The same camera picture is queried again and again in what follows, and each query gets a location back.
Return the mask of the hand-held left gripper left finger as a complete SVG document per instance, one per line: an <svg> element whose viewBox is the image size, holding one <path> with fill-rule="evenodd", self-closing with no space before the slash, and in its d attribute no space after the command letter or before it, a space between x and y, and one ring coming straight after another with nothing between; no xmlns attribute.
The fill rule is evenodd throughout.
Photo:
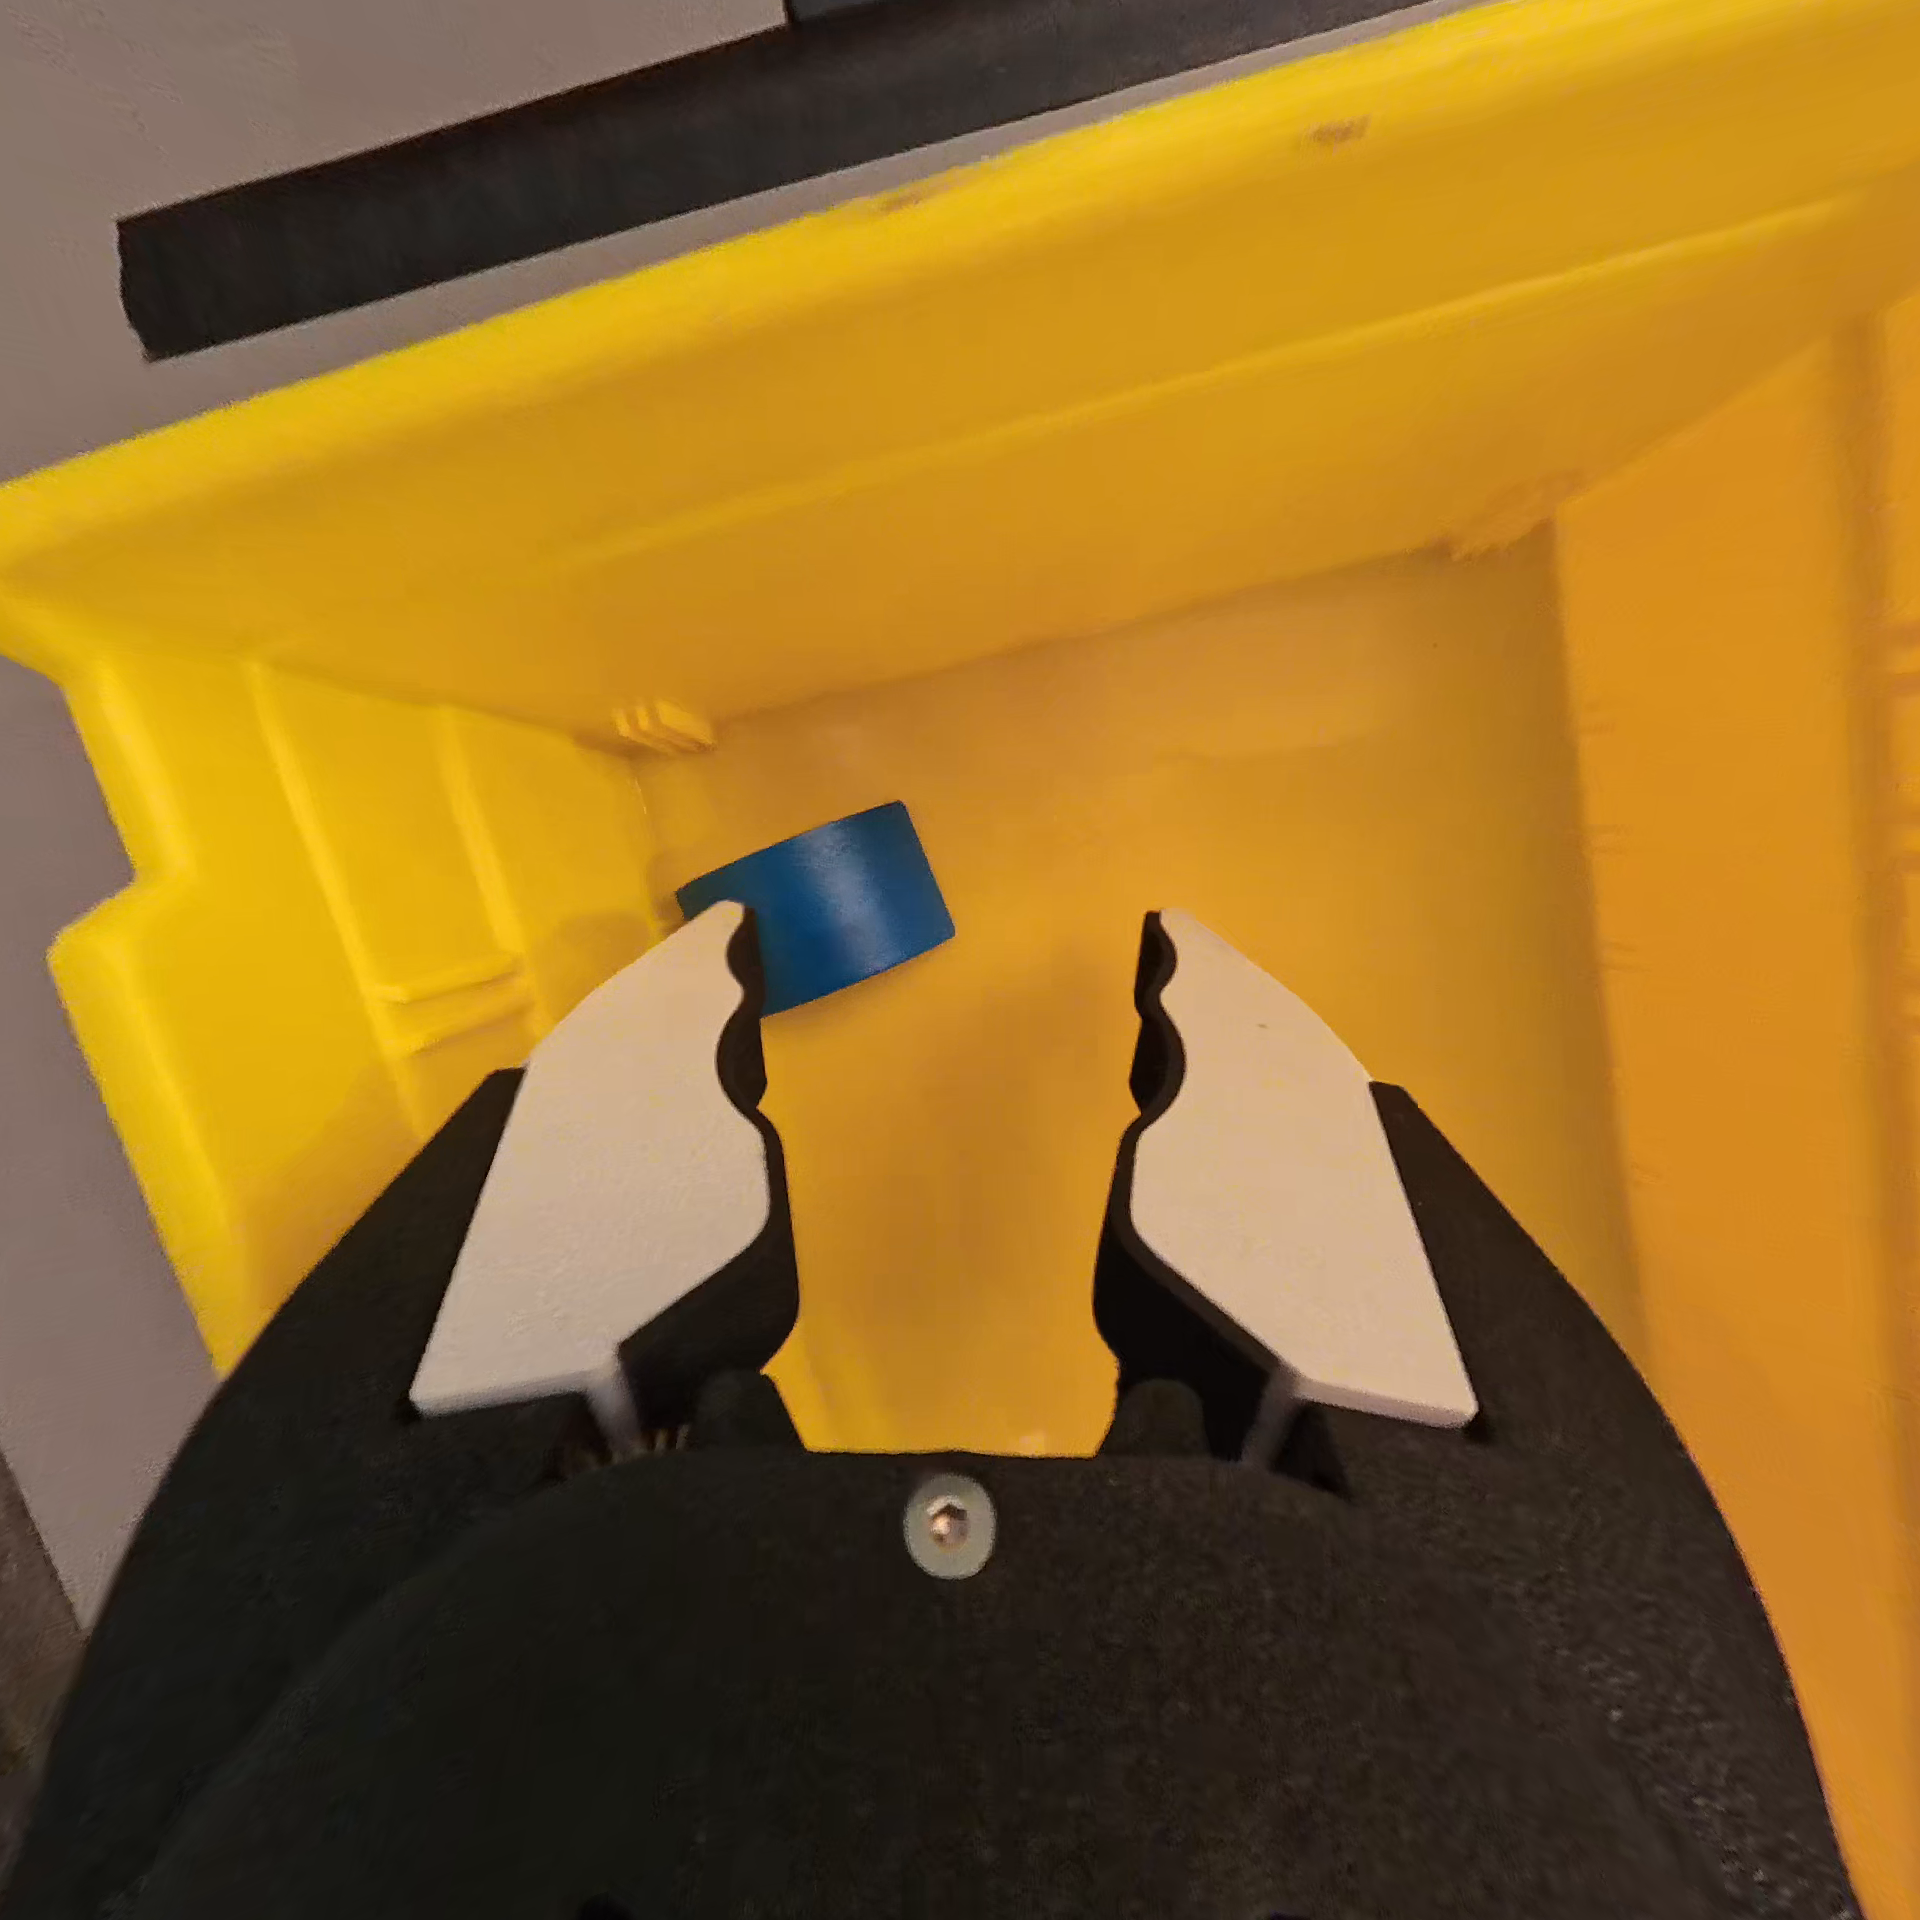
<svg viewBox="0 0 1920 1920"><path fill-rule="evenodd" d="M423 1418L583 1397L688 1421L796 1326L784 1153L765 1115L760 953L722 901L592 989L530 1053L434 1327Z"/></svg>

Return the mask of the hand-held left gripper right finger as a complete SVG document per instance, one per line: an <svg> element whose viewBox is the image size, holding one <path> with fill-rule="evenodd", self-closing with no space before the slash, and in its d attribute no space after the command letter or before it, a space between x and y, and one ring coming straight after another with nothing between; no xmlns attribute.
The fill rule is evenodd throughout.
<svg viewBox="0 0 1920 1920"><path fill-rule="evenodd" d="M1093 1263L1115 1422L1327 1406L1469 1427L1480 1397L1355 1050L1175 907L1142 916L1136 1019Z"/></svg>

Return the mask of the blue wooden cylinder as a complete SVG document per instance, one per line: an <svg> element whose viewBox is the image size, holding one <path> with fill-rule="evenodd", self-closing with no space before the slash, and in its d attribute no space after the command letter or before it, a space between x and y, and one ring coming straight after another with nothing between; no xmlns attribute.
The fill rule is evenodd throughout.
<svg viewBox="0 0 1920 1920"><path fill-rule="evenodd" d="M675 885L674 896L687 919L722 901L755 915L765 1016L862 984L958 934L901 801L729 857Z"/></svg>

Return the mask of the yellow plastic bin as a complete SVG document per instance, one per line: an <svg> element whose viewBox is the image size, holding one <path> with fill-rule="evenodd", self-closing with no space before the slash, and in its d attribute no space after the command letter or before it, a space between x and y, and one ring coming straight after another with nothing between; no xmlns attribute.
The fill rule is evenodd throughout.
<svg viewBox="0 0 1920 1920"><path fill-rule="evenodd" d="M1918 3L1493 3L2 486L129 882L50 961L220 1375L674 888L908 803L771 1022L810 1439L1091 1446L1141 919L1623 1334L1918 1916Z"/></svg>

